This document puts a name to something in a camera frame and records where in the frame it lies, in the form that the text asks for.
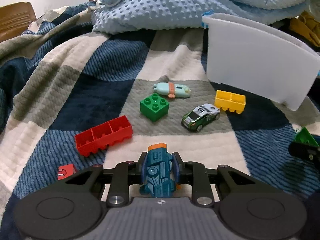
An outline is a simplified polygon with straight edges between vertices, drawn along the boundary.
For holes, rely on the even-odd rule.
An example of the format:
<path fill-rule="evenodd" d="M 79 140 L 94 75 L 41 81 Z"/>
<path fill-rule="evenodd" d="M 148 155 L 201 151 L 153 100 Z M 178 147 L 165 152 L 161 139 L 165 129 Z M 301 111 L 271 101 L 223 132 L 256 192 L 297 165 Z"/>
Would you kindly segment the light blue dotted blanket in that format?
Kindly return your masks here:
<path fill-rule="evenodd" d="M 109 34 L 139 29 L 199 28 L 202 16 L 217 12 L 271 24 L 295 17 L 310 0 L 98 0 L 93 30 Z"/>

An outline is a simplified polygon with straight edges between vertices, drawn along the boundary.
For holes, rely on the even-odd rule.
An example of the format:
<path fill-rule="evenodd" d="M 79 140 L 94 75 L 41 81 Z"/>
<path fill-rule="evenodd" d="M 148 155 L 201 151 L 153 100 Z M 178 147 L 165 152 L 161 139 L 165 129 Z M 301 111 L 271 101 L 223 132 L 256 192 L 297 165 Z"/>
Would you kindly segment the teal orange toy vehicle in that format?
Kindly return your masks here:
<path fill-rule="evenodd" d="M 148 147 L 142 165 L 142 182 L 139 192 L 153 198 L 171 198 L 176 183 L 171 179 L 173 157 L 167 144 L 159 143 Z"/>

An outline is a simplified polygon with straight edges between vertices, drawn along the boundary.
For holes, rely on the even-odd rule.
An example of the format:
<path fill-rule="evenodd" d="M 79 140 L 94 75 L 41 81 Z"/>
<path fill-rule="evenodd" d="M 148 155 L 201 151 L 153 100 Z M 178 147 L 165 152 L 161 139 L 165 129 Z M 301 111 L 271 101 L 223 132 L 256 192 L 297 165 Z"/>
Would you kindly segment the pastel blue toy vehicle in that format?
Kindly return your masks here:
<path fill-rule="evenodd" d="M 188 86 L 172 82 L 159 82 L 154 84 L 153 91 L 169 98 L 189 98 L 191 96 L 191 90 Z"/>

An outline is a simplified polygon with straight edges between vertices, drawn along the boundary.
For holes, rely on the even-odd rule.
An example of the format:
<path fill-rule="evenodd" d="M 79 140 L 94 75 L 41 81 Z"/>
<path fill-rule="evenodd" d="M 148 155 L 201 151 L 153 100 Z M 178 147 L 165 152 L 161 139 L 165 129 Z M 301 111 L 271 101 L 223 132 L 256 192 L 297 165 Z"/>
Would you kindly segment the plaid blue white blanket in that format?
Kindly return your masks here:
<path fill-rule="evenodd" d="M 89 2 L 48 11 L 1 44 L 1 239 L 21 239 L 12 215 L 16 203 L 54 183 L 59 166 L 113 168 L 159 142 L 185 161 L 227 164 L 300 198 L 309 215 L 301 238 L 319 239 L 319 172 L 288 150 L 301 127 L 319 135 L 319 80 L 296 111 L 246 93 L 243 113 L 222 112 L 191 133 L 181 125 L 185 113 L 213 103 L 217 90 L 240 93 L 208 81 L 207 31 L 96 33 L 94 7 Z M 140 112 L 140 101 L 159 82 L 186 85 L 191 96 L 159 94 L 169 111 L 152 122 Z M 88 157 L 79 154 L 76 134 L 122 115 L 132 126 L 130 139 Z"/>

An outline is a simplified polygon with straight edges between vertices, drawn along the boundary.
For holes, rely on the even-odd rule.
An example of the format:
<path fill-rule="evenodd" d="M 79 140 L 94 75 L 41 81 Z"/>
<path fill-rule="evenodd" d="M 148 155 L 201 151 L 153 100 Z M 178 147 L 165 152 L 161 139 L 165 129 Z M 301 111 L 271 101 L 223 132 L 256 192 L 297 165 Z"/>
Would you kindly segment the green square building block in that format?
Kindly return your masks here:
<path fill-rule="evenodd" d="M 168 114 L 169 106 L 170 103 L 165 98 L 153 93 L 140 101 L 140 112 L 152 122 L 156 122 Z"/>

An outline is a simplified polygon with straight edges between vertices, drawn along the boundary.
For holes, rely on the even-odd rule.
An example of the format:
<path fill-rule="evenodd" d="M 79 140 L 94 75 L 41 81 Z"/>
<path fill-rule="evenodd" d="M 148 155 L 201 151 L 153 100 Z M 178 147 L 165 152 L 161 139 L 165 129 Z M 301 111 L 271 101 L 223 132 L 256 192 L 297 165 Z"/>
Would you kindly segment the yellow building block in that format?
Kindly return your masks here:
<path fill-rule="evenodd" d="M 246 106 L 246 97 L 241 94 L 217 90 L 214 105 L 224 111 L 241 114 Z"/>

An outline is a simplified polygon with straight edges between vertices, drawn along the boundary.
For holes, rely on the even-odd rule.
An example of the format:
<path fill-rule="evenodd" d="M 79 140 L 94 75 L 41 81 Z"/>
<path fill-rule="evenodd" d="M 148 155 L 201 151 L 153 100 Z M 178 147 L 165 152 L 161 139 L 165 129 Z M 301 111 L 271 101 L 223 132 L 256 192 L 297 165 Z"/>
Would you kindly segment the wooden headboard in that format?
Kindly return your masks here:
<path fill-rule="evenodd" d="M 36 21 L 36 15 L 30 2 L 18 2 L 0 7 L 0 20 L 0 42 L 3 42 L 27 30 Z"/>

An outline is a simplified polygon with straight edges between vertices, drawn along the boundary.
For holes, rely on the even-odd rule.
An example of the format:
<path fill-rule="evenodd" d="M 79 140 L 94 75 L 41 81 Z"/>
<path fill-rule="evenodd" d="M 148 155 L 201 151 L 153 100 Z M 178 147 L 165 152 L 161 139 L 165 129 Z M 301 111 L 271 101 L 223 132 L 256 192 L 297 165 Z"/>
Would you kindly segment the red long building block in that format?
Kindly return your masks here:
<path fill-rule="evenodd" d="M 94 126 L 74 136 L 79 154 L 88 157 L 91 153 L 105 150 L 133 135 L 132 126 L 125 115 Z"/>

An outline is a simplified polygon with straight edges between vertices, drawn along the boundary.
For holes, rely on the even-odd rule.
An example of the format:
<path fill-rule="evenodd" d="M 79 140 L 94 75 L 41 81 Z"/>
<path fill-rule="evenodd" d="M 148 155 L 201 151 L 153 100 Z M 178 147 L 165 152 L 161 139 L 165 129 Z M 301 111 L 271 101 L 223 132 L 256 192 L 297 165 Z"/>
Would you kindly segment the mustard yellow garment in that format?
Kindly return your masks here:
<path fill-rule="evenodd" d="M 307 11 L 302 12 L 297 18 L 292 18 L 289 29 L 319 47 L 319 22 Z"/>

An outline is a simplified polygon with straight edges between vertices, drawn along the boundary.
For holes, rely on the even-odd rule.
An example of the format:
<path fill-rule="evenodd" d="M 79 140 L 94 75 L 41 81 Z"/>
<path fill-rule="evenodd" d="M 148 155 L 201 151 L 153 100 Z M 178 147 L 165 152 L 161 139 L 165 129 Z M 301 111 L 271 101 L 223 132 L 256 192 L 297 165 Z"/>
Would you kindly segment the green block with drills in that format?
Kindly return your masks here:
<path fill-rule="evenodd" d="M 294 142 L 309 145 L 312 147 L 319 147 L 319 143 L 306 127 L 299 128 L 296 130 Z"/>

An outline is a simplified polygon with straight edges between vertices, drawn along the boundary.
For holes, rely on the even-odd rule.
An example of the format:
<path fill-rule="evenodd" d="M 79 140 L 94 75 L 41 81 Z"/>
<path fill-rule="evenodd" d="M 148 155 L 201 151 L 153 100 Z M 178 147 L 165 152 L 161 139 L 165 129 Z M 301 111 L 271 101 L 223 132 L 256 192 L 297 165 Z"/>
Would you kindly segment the small red face block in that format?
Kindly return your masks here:
<path fill-rule="evenodd" d="M 62 180 L 65 179 L 77 172 L 77 169 L 74 164 L 67 164 L 59 166 L 58 172 L 57 172 L 57 179 Z"/>

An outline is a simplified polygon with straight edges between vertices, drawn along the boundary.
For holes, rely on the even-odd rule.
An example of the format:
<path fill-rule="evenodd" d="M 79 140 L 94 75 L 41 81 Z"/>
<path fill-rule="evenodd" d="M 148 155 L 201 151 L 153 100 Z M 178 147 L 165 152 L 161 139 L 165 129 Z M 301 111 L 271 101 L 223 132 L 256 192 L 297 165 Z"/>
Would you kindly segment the green silver toy car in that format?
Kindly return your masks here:
<path fill-rule="evenodd" d="M 220 110 L 216 106 L 204 103 L 185 114 L 181 124 L 190 131 L 199 132 L 212 121 L 218 120 L 219 117 Z"/>

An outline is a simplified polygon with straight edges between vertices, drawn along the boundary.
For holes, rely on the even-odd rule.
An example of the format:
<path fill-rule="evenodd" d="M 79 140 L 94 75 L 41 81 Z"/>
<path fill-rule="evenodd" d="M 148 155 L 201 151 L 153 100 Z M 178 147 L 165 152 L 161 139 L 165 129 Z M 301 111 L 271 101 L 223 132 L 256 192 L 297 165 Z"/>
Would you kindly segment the white plastic storage bin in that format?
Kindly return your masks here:
<path fill-rule="evenodd" d="M 318 53 L 289 34 L 246 18 L 215 12 L 202 22 L 208 29 L 210 81 L 299 109 L 318 75 Z"/>

